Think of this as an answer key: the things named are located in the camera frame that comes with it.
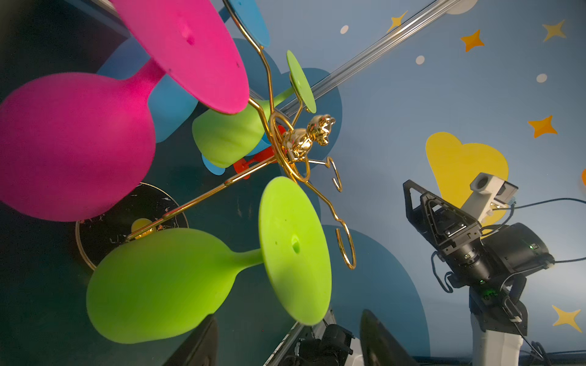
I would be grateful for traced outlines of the red wine glass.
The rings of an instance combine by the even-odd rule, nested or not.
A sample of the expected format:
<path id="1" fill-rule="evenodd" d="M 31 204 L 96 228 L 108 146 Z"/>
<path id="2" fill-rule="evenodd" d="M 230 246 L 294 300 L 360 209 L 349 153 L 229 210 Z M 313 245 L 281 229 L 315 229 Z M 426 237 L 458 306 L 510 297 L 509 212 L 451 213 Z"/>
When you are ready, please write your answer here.
<path id="1" fill-rule="evenodd" d="M 262 152 L 257 153 L 254 156 L 245 156 L 244 158 L 236 161 L 233 164 L 235 172 L 237 175 L 240 175 L 247 171 L 247 169 L 252 168 L 253 166 L 263 163 L 266 160 L 269 161 L 269 164 L 277 163 L 278 160 L 275 157 L 275 151 L 273 149 L 273 145 L 270 142 L 269 148 L 264 149 Z"/>

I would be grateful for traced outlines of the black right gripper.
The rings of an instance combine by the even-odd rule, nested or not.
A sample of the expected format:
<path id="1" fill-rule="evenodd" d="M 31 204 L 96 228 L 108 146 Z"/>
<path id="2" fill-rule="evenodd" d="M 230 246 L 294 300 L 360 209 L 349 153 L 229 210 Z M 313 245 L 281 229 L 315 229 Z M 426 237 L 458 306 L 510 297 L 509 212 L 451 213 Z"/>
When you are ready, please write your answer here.
<path id="1" fill-rule="evenodd" d="M 450 267 L 452 284 L 483 284 L 492 275 L 480 224 L 412 180 L 403 183 L 409 223 Z"/>

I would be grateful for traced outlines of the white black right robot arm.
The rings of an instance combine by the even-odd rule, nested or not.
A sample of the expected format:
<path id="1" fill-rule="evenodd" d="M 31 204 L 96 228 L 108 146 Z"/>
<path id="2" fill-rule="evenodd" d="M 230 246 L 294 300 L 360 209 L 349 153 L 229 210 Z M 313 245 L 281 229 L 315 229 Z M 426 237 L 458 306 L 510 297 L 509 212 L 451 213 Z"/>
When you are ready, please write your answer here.
<path id="1" fill-rule="evenodd" d="M 545 243 L 517 223 L 490 227 L 494 210 L 514 210 L 517 186 L 487 173 L 471 183 L 470 197 L 456 207 L 415 182 L 403 184 L 406 217 L 449 267 L 437 276 L 445 292 L 468 288 L 474 365 L 517 365 L 527 334 L 528 312 L 520 297 L 527 276 L 553 267 Z"/>

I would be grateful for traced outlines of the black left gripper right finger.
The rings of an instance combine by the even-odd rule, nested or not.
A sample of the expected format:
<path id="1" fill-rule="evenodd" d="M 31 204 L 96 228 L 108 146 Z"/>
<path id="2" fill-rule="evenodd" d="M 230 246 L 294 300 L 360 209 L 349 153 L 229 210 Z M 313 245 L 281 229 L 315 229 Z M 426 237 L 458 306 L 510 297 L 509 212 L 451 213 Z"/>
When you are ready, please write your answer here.
<path id="1" fill-rule="evenodd" d="M 366 366 L 418 366 L 370 310 L 361 316 L 360 343 Z"/>

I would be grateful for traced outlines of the pink wine glass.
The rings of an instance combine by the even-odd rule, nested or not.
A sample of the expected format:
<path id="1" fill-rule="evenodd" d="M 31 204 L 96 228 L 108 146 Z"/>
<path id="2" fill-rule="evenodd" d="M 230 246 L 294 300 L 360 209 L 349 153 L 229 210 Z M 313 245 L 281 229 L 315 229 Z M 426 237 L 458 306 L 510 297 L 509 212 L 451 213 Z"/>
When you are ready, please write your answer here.
<path id="1" fill-rule="evenodd" d="M 244 110 L 247 73 L 209 1 L 116 1 L 149 60 L 128 79 L 57 73 L 26 83 L 1 105 L 1 200 L 22 214 L 72 222 L 128 195 L 154 159 L 148 99 L 169 76 L 209 108 Z"/>

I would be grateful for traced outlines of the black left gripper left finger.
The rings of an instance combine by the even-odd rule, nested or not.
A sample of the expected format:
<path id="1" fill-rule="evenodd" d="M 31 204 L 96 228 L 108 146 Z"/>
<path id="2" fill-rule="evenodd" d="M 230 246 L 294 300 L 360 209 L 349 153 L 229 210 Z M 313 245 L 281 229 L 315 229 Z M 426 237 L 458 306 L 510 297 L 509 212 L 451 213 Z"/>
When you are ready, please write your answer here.
<path id="1" fill-rule="evenodd" d="M 218 323 L 214 314 L 193 330 L 164 366 L 215 366 L 218 355 Z"/>

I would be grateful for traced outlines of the green wine glass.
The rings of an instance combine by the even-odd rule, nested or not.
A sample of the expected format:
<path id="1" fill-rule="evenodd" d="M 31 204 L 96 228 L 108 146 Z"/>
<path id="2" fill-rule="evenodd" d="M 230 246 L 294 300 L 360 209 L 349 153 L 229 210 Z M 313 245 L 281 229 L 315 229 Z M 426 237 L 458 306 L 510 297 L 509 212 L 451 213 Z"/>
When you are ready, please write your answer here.
<path id="1" fill-rule="evenodd" d="M 86 292 L 95 330 L 120 344 L 172 338 L 195 329 L 226 301 L 237 276 L 262 265 L 297 322 L 326 316 L 332 270 L 320 218 L 302 188 L 283 176 L 259 203 L 259 248 L 237 253 L 201 230 L 174 228 L 119 246 L 97 266 Z"/>
<path id="2" fill-rule="evenodd" d="M 266 118 L 271 115 L 271 106 L 276 107 L 291 95 L 297 95 L 308 111 L 317 111 L 311 86 L 299 61 L 290 50 L 286 59 L 291 86 L 272 100 L 258 101 Z M 192 135 L 204 164 L 211 172 L 221 175 L 227 167 L 254 151 L 265 130 L 256 108 L 247 105 L 237 114 L 206 111 L 193 121 Z"/>

